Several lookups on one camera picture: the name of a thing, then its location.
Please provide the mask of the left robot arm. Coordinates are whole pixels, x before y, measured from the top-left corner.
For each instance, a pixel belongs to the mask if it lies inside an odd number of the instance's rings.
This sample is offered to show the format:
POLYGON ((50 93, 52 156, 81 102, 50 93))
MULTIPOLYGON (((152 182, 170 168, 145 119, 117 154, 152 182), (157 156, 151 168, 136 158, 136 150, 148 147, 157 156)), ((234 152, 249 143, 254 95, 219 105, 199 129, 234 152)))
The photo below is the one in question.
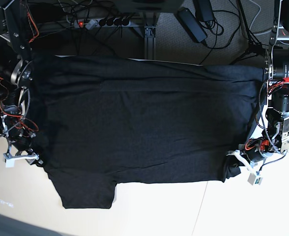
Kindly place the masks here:
POLYGON ((241 147, 241 155, 251 165, 273 154, 289 152, 289 0, 274 3, 273 28, 265 50, 265 73, 259 91, 258 114, 262 118, 261 137, 241 147))

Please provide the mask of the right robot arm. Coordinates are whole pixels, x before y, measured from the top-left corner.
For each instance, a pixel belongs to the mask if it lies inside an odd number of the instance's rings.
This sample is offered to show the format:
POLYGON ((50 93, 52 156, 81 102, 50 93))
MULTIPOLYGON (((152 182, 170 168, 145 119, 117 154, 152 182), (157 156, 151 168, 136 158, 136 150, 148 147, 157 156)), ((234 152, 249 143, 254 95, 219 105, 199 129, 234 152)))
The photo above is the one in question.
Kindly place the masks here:
POLYGON ((32 148, 38 126, 28 118, 33 57, 30 44, 39 36, 26 0, 0 0, 0 138, 6 138, 6 162, 42 164, 32 148))

